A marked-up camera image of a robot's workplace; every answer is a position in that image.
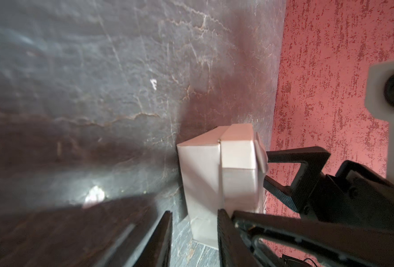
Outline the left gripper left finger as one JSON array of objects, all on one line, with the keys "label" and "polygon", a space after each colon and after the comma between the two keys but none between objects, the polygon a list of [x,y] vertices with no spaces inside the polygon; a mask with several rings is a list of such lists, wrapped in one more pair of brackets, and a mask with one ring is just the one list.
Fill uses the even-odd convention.
[{"label": "left gripper left finger", "polygon": [[134,267],[169,267],[173,236],[173,213],[165,211]]}]

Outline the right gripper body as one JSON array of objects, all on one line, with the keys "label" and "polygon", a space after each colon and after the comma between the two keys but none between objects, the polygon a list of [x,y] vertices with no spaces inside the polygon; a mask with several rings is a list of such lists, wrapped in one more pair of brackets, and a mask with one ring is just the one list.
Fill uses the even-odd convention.
[{"label": "right gripper body", "polygon": [[346,160],[335,176],[320,177],[300,217],[394,231],[394,184]]}]

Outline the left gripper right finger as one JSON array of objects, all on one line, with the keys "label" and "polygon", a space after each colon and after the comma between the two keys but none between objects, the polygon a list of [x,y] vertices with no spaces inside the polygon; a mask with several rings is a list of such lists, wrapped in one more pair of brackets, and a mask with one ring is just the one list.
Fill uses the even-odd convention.
[{"label": "left gripper right finger", "polygon": [[239,226],[225,209],[218,210],[218,248],[222,267],[269,267],[270,250],[261,241],[270,216],[239,212]]}]

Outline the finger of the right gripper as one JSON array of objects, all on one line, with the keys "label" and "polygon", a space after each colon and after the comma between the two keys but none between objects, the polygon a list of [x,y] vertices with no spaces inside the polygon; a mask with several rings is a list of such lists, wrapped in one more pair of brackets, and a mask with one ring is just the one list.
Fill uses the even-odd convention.
[{"label": "finger of the right gripper", "polygon": [[236,211],[251,238],[296,248],[333,267],[394,267],[394,231]]},{"label": "finger of the right gripper", "polygon": [[269,163],[300,165],[291,185],[283,186],[267,175],[263,186],[290,210],[301,213],[322,177],[322,170],[330,158],[330,153],[322,147],[313,146],[267,151],[266,154]]}]

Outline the pink jewelry box base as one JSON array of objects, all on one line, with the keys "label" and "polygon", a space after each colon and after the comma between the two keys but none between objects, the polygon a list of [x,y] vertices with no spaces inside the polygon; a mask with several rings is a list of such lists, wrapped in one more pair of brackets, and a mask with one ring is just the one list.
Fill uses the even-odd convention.
[{"label": "pink jewelry box base", "polygon": [[218,249],[218,210],[224,207],[219,126],[177,144],[181,178],[193,240]]}]

